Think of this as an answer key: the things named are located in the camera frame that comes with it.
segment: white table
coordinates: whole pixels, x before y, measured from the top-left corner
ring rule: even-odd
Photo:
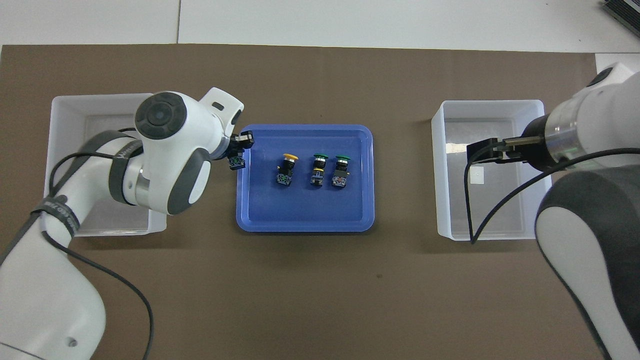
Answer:
[[[622,59],[640,70],[640,38],[600,0],[0,3],[0,44],[177,42],[586,52],[599,68]]]

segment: black strap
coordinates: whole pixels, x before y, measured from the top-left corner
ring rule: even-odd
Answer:
[[[111,170],[109,171],[109,193],[117,202],[134,205],[125,199],[122,183],[124,182],[124,174],[127,171],[127,166],[129,166],[129,159],[141,153],[142,141],[134,140],[125,145],[113,156]]]
[[[67,228],[67,231],[73,238],[80,228],[80,221],[78,221],[73,210],[65,204],[66,202],[67,197],[64,195],[46,197],[40,201],[31,213],[44,211],[52,217],[57,218]]]

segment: black joint cap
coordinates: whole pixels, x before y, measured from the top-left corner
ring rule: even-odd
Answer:
[[[547,114],[530,122],[524,131],[522,131],[522,137],[541,136],[544,138],[548,118],[549,115]],[[526,162],[540,171],[548,170],[557,164],[551,154],[549,154],[546,141],[521,145],[516,147],[516,151],[521,154]]]
[[[136,111],[136,128],[146,138],[160,140],[177,133],[187,119],[182,97],[161,92],[144,100]]]

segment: black cable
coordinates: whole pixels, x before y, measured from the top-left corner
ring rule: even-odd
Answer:
[[[467,223],[469,225],[469,239],[473,239],[473,236],[474,236],[474,226],[471,222],[471,203],[469,201],[469,181],[468,181],[469,170],[471,169],[471,165],[473,165],[474,163],[482,162],[482,161],[477,161],[478,158],[480,158],[480,156],[489,152],[489,150],[491,150],[494,147],[503,146],[503,145],[504,145],[504,142],[492,143],[490,145],[487,145],[483,148],[478,149],[478,151],[476,151],[473,155],[471,155],[471,157],[469,157],[469,159],[467,160],[467,166],[465,166],[465,204],[467,205]]]
[[[575,159],[568,160],[568,161],[559,163],[557,165],[554,165],[553,167],[549,168],[548,170],[546,170],[546,171],[534,176],[533,178],[528,180],[526,183],[524,183],[524,184],[518,186],[517,188],[515,188],[515,190],[513,190],[507,196],[505,196],[502,200],[500,200],[498,202],[498,204],[496,204],[493,207],[493,209],[491,209],[491,211],[489,211],[487,216],[480,223],[480,226],[478,227],[478,230],[477,230],[475,235],[473,235],[472,230],[470,229],[471,243],[472,244],[476,243],[478,237],[480,237],[480,233],[482,232],[482,230],[484,230],[484,227],[486,227],[486,225],[489,222],[489,220],[491,220],[491,217],[493,217],[498,212],[498,210],[501,207],[503,207],[503,205],[505,205],[507,203],[507,201],[509,201],[513,197],[515,197],[515,195],[518,195],[522,190],[528,188],[529,186],[533,185],[534,183],[537,183],[538,181],[544,179],[545,177],[547,177],[547,176],[549,176],[551,174],[554,174],[554,173],[556,173],[558,171],[564,170],[564,169],[566,169],[566,168],[568,168],[570,166],[573,166],[575,164],[582,163],[583,161],[593,160],[595,158],[602,158],[604,156],[622,155],[622,154],[640,154],[640,149],[635,148],[635,147],[622,147],[622,148],[619,148],[619,149],[596,151],[596,152],[593,152],[591,154],[579,156],[579,157],[577,157]],[[468,173],[465,174],[465,184],[467,183],[467,176],[468,176]]]
[[[113,155],[104,154],[102,152],[74,152],[73,154],[65,156],[53,166],[53,169],[51,169],[51,174],[49,175],[49,196],[55,195],[55,193],[53,192],[55,188],[55,186],[53,185],[53,178],[55,177],[58,168],[60,168],[60,166],[62,166],[62,164],[64,164],[67,160],[79,158],[80,156],[97,156],[99,158],[113,159]]]
[[[110,276],[113,276],[114,278],[120,280],[123,284],[127,285],[131,290],[133,290],[133,292],[136,293],[137,296],[139,296],[139,298],[142,300],[142,302],[145,303],[145,307],[147,308],[147,313],[149,315],[149,339],[147,341],[147,349],[145,350],[145,355],[142,357],[142,360],[146,360],[147,357],[149,356],[149,352],[151,351],[151,344],[153,343],[154,340],[154,313],[151,310],[151,304],[149,304],[149,301],[147,300],[147,298],[144,296],[144,294],[142,294],[142,291],[140,291],[137,287],[135,287],[135,285],[131,284],[127,279],[125,279],[124,277],[118,275],[116,272],[92,261],[89,260],[87,258],[85,258],[84,256],[74,252],[73,250],[69,250],[68,248],[60,245],[56,240],[54,240],[53,238],[51,238],[51,236],[49,236],[49,234],[47,234],[46,231],[42,231],[42,236],[45,238],[45,240],[47,240],[48,243],[50,243],[53,247],[55,247],[56,249],[72,256],[73,258],[76,258],[80,261],[82,261],[83,263],[90,265]]]

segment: blue tray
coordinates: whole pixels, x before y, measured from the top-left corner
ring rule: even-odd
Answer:
[[[361,125],[250,125],[255,144],[238,173],[236,221],[245,231],[365,231],[375,217],[373,135]],[[299,157],[290,186],[278,184],[282,154]],[[314,154],[329,156],[322,187],[310,184]],[[347,186],[331,185],[335,156],[349,161]]]

